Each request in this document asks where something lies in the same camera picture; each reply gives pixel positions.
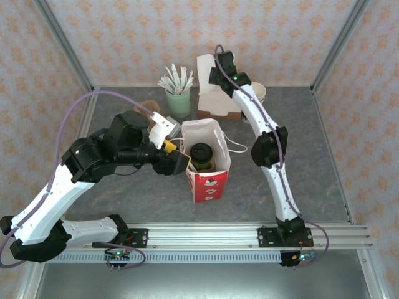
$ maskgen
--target patterned wallpaper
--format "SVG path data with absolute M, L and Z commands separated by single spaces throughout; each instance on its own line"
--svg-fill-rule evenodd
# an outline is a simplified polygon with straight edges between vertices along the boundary
M 21 212 L 47 182 L 59 123 L 84 89 L 32 0 L 2 1 L 0 20 L 2 217 Z M 79 118 L 69 121 L 64 150 Z M 0 269 L 0 298 L 16 297 L 23 269 Z
M 265 85 L 313 83 L 356 0 L 49 0 L 92 85 L 154 85 L 223 44 Z
M 399 6 L 372 1 L 317 99 L 347 198 L 399 294 Z

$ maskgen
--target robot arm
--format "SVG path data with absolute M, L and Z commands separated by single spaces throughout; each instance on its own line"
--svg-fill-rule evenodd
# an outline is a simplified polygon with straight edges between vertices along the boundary
M 174 127 L 158 113 L 152 116 L 156 125 L 148 135 L 147 118 L 135 111 L 117 115 L 103 138 L 94 134 L 76 140 L 62 156 L 54 183 L 46 201 L 14 234 L 11 245 L 15 259 L 45 262 L 59 255 L 66 247 L 92 242 L 119 244 L 127 238 L 128 229 L 119 215 L 95 221 L 62 221 L 61 216 L 104 176 L 114 173 L 117 166 L 140 168 L 152 164 L 158 174 L 171 175 L 185 171 L 190 157 L 165 140 Z M 4 234 L 29 213 L 46 192 L 47 186 L 16 216 L 0 220 Z
M 308 238 L 308 235 L 311 236 L 310 230 L 305 228 L 304 221 L 298 215 L 299 209 L 295 205 L 287 180 L 284 161 L 287 129 L 279 127 L 265 111 L 256 97 L 248 76 L 244 72 L 237 73 L 232 52 L 223 51 L 215 54 L 214 58 L 217 63 L 211 69 L 209 84 L 219 85 L 237 103 L 249 120 L 256 137 L 251 156 L 265 174 L 276 206 L 277 238 L 271 237 L 270 242 L 262 243 L 271 246 L 276 243 L 283 246 L 298 246 L 301 239 L 312 242 Z M 281 145 L 281 153 L 276 135 Z

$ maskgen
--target white paper bag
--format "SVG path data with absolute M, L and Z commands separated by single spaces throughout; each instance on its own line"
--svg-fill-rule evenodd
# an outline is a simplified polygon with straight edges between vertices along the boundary
M 219 199 L 222 196 L 227 181 L 231 159 L 219 123 L 212 118 L 184 121 L 181 126 L 181 150 L 190 154 L 190 149 L 196 143 L 206 143 L 212 148 L 216 171 L 212 173 L 197 173 L 190 168 L 186 170 L 193 192 L 194 202 Z

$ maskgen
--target paper cup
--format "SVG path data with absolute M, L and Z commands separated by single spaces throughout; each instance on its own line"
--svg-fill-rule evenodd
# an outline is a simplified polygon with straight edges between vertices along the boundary
M 266 87 L 257 82 L 252 82 L 252 87 L 254 88 L 257 98 L 261 104 L 263 104 L 264 97 L 266 96 Z

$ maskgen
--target black jar lid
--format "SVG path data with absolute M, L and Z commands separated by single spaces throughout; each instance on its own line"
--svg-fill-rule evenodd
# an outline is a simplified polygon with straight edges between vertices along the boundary
M 195 163 L 205 164 L 211 161 L 213 155 L 212 148 L 206 143 L 196 143 L 190 149 L 191 159 Z

